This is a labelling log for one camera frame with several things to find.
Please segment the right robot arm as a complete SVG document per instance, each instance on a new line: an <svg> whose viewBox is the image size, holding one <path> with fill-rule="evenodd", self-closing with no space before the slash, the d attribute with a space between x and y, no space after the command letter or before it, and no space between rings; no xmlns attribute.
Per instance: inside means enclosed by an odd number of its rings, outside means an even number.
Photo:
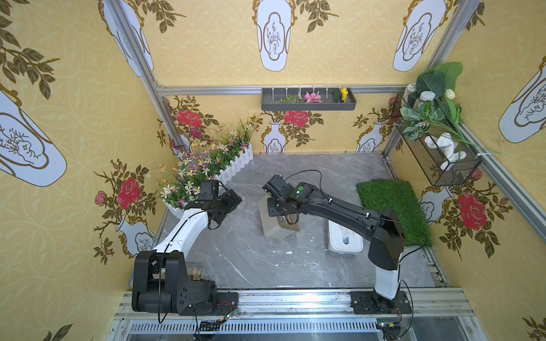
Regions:
<svg viewBox="0 0 546 341"><path fill-rule="evenodd" d="M263 190L270 196L267 210L271 217L300 214L322 217L368 240L368 258L375 266L374 291L386 300L395 299L400 289L400 260L406 238L392 209L387 207L380 212L358 207L310 183L293 186L280 175L271 177Z"/></svg>

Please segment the white tissue box lid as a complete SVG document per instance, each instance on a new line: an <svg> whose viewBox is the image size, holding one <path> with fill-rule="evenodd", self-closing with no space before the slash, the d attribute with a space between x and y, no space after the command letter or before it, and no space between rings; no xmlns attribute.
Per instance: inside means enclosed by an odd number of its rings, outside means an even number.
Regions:
<svg viewBox="0 0 546 341"><path fill-rule="evenodd" d="M358 254L363 251L363 238L340 224L328 221L328 250L337 254Z"/></svg>

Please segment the blue tissue paper pack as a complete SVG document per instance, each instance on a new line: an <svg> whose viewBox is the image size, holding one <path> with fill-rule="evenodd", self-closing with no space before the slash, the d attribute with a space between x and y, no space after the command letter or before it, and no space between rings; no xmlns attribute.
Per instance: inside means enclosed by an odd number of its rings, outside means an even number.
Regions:
<svg viewBox="0 0 546 341"><path fill-rule="evenodd" d="M361 244L361 237L358 234L356 234L354 231L347 229L345 227L341 227L340 230L341 230L342 242L345 245L356 248L357 245Z"/></svg>

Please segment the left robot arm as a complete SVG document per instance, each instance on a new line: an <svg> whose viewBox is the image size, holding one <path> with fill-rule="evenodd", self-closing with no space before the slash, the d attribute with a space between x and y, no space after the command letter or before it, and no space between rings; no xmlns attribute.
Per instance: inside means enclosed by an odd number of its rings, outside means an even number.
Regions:
<svg viewBox="0 0 546 341"><path fill-rule="evenodd" d="M219 180L205 180L200 194L183 210L177 226L151 251L141 251L135 259L132 310L159 315L208 315L219 306L214 281L194 280L187 270L185 256L200 233L211 223L221 225L242 199Z"/></svg>

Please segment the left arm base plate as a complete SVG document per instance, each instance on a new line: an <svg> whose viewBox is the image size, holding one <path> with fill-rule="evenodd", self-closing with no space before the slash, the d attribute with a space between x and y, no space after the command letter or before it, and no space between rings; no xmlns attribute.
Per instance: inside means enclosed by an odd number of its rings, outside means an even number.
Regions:
<svg viewBox="0 0 546 341"><path fill-rule="evenodd" d="M239 295L236 292L209 294L205 301L188 305L179 315L197 316L228 315L238 306Z"/></svg>

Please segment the beige tissue box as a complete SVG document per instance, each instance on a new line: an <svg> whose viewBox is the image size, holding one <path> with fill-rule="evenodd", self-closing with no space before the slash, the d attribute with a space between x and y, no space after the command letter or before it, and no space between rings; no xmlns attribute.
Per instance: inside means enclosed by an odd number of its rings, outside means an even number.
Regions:
<svg viewBox="0 0 546 341"><path fill-rule="evenodd" d="M300 224L296 221L297 215L289 215L289 220L285 216L272 217L269 215L268 198L268 196L264 196L258 202L264 235L268 238L282 240L300 232Z"/></svg>

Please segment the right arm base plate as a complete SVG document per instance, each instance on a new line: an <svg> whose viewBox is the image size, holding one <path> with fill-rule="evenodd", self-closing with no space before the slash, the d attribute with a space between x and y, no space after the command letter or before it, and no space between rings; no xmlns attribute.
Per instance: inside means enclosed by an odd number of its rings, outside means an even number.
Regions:
<svg viewBox="0 0 546 341"><path fill-rule="evenodd" d="M384 298L375 291L351 291L351 308L356 315L362 314L411 314L410 298L398 291L393 299Z"/></svg>

